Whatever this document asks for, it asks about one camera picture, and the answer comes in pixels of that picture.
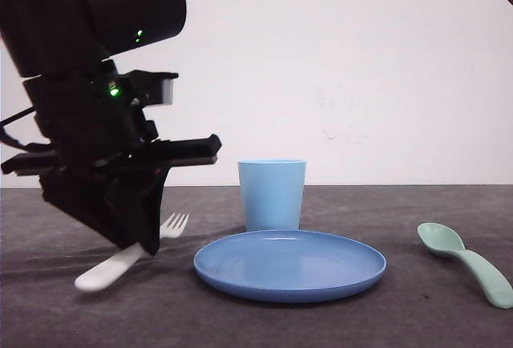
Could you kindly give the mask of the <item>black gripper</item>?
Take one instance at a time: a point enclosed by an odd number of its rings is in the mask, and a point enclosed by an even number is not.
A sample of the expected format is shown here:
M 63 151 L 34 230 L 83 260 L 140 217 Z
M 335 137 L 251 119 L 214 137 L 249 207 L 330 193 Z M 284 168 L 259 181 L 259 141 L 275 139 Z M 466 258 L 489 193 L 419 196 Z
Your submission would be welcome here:
M 2 171 L 39 176 L 46 202 L 121 249 L 138 244 L 156 254 L 169 169 L 214 164 L 219 137 L 161 140 L 144 107 L 127 105 L 111 60 L 17 68 L 46 143 L 20 144 L 2 133 L 2 142 L 18 149 Z

